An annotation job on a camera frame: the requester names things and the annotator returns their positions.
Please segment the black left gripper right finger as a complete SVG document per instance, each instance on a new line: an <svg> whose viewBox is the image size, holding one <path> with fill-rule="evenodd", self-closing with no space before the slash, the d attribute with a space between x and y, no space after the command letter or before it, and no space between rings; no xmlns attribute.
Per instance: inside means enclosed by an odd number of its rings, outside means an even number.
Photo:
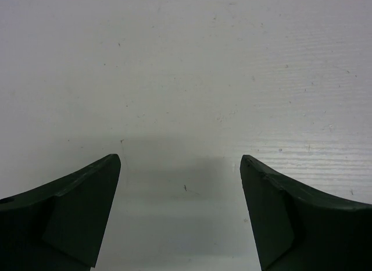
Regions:
<svg viewBox="0 0 372 271"><path fill-rule="evenodd" d="M242 188L262 270L370 270L371 205L294 180L250 155Z"/></svg>

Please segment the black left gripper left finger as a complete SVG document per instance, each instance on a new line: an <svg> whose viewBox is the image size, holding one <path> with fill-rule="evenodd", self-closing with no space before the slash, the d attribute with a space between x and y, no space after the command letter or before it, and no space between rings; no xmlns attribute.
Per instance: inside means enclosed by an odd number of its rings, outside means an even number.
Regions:
<svg viewBox="0 0 372 271"><path fill-rule="evenodd" d="M1 199L1 270L91 270L120 176L109 154L67 176Z"/></svg>

